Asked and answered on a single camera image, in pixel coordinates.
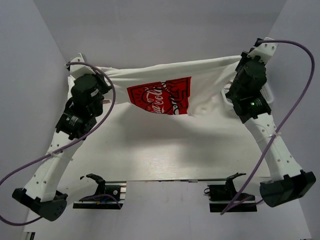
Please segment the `white shirt red logo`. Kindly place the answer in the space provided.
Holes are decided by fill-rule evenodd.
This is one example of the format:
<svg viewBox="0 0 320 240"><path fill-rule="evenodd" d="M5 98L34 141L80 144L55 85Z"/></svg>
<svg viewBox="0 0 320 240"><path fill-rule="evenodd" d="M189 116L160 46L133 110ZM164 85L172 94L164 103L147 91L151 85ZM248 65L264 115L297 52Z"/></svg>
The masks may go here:
<svg viewBox="0 0 320 240"><path fill-rule="evenodd" d="M104 98L154 114L206 115L216 107L214 97L235 77L240 59L234 55L142 68L101 67L115 88Z"/></svg>

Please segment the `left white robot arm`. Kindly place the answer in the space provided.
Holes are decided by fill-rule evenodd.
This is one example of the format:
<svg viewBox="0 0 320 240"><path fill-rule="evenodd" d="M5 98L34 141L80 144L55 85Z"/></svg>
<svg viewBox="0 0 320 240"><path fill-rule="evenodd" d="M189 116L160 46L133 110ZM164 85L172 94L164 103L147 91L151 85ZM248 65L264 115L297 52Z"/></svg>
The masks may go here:
<svg viewBox="0 0 320 240"><path fill-rule="evenodd" d="M77 149L103 113L104 94L110 91L101 74L84 74L72 81L71 98L56 124L49 158L31 180L12 193L12 198L51 222L61 216L67 206L66 193L57 190L60 179Z"/></svg>

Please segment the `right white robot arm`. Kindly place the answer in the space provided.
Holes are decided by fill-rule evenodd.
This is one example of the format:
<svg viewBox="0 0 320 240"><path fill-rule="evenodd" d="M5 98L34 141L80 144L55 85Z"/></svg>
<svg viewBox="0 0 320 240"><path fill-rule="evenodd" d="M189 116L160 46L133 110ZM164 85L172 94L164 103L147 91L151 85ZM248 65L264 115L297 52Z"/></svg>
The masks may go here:
<svg viewBox="0 0 320 240"><path fill-rule="evenodd" d="M272 208L303 197L316 182L314 173L305 172L293 158L261 93L267 82L266 63L273 54L273 50L253 48L242 52L236 76L225 95L267 163L271 179L260 183L259 192Z"/></svg>

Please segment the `folded white shirt stack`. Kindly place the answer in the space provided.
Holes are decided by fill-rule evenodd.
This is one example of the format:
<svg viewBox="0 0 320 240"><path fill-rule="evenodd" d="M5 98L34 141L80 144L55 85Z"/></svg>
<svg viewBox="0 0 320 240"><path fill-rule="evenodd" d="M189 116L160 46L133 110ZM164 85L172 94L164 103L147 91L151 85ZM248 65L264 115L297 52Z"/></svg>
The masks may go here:
<svg viewBox="0 0 320 240"><path fill-rule="evenodd" d="M70 75L67 77L67 81L68 81L67 100L69 100L72 97L71 90L72 90L72 87L75 85L75 83L74 83L75 78Z"/></svg>

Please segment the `white plastic basket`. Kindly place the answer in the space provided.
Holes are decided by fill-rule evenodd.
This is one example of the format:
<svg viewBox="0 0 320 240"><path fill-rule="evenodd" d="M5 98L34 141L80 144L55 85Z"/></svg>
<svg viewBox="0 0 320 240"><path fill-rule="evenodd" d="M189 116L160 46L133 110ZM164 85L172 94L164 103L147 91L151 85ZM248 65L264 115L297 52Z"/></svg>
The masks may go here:
<svg viewBox="0 0 320 240"><path fill-rule="evenodd" d="M226 93L229 91L231 87L231 83L227 83L224 87L223 87L223 90L221 91L221 94L222 94L222 98L224 100L224 102L227 104L227 105L231 105L231 101L230 100L227 100L226 98ZM262 96L265 98L266 102L268 104L271 104L273 103L274 101L274 96L272 94L272 91L268 85L268 83L266 83L260 90Z"/></svg>

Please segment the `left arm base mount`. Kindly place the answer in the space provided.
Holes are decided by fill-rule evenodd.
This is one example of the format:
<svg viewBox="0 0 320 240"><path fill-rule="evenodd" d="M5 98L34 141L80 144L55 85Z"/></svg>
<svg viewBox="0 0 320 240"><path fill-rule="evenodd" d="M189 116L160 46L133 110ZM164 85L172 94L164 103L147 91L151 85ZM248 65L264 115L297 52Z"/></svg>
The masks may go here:
<svg viewBox="0 0 320 240"><path fill-rule="evenodd" d="M95 192L89 196L84 196L73 203L73 209L86 210L120 210L124 204L127 183L105 181L101 176L90 173L81 176L80 180L89 179L95 182Z"/></svg>

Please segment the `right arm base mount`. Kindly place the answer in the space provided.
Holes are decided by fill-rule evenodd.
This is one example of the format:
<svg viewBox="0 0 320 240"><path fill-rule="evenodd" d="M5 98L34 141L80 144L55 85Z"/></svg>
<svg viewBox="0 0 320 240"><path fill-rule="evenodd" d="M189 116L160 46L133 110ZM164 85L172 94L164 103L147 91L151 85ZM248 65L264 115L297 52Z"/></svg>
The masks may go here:
<svg viewBox="0 0 320 240"><path fill-rule="evenodd" d="M209 198L209 210L211 213L220 213L238 193L234 179L246 175L245 173L236 173L228 176L222 183L209 184L203 191ZM247 201L231 208L228 213L253 213L257 212L256 198L247 193L241 193L235 203L250 197Z"/></svg>

